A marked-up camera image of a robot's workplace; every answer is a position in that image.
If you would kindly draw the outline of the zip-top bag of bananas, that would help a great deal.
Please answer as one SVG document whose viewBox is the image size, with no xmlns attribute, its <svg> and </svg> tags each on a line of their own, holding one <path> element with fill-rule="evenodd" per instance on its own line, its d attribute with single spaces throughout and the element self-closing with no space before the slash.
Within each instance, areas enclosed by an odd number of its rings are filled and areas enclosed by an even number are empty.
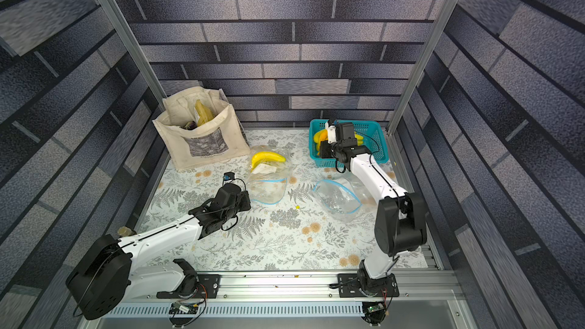
<svg viewBox="0 0 585 329">
<path fill-rule="evenodd" d="M 286 149 L 252 147 L 245 181 L 251 200 L 266 205 L 278 204 L 284 197 L 292 169 L 292 155 Z"/>
<path fill-rule="evenodd" d="M 377 207 L 372 194 L 354 175 L 319 181 L 312 192 L 315 201 L 331 217 L 349 223 Z"/>
</svg>

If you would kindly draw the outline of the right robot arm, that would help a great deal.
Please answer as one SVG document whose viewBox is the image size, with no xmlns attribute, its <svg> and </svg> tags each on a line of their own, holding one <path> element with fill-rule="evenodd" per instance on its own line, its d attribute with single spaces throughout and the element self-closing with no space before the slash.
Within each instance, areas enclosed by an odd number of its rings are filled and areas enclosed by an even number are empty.
<svg viewBox="0 0 585 329">
<path fill-rule="evenodd" d="M 384 173 L 373 152 L 358 144 L 352 123 L 328 120 L 324 129 L 328 143 L 320 152 L 357 177 L 378 203 L 374 225 L 378 247 L 361 261 L 356 274 L 360 289 L 373 295 L 391 285 L 391 270 L 399 253 L 427 243 L 428 207 L 421 195 L 407 192 Z"/>
</svg>

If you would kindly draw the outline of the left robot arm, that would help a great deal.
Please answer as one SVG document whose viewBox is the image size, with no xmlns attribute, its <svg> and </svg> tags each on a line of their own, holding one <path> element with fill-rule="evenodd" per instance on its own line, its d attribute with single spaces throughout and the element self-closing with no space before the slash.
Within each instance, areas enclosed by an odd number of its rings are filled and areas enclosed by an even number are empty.
<svg viewBox="0 0 585 329">
<path fill-rule="evenodd" d="M 123 300 L 152 293 L 160 299 L 205 295 L 196 270 L 183 258 L 165 266 L 148 267 L 147 263 L 173 248 L 224 230 L 228 221 L 237 220 L 239 213 L 250 209 L 248 191 L 227 183 L 216 196 L 167 225 L 130 237 L 100 237 L 66 279 L 76 301 L 73 315 L 94 320 Z"/>
</svg>

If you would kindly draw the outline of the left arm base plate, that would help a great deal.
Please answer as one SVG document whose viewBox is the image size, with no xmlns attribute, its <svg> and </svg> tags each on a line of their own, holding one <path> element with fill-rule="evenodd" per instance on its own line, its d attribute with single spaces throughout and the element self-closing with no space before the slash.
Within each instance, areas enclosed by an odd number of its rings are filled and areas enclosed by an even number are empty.
<svg viewBox="0 0 585 329">
<path fill-rule="evenodd" d="M 161 291 L 157 299 L 215 299 L 221 281 L 219 274 L 187 275 L 172 291 Z"/>
</svg>

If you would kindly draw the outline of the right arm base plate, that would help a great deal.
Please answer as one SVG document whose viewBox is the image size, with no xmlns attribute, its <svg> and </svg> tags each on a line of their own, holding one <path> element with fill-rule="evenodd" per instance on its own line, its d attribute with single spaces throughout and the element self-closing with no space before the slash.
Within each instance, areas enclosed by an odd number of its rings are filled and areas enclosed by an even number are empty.
<svg viewBox="0 0 585 329">
<path fill-rule="evenodd" d="M 341 298 L 383 298 L 399 297 L 399 287 L 394 274 L 370 280 L 368 277 L 358 277 L 358 274 L 338 274 L 338 282 L 334 286 L 338 289 Z"/>
</svg>

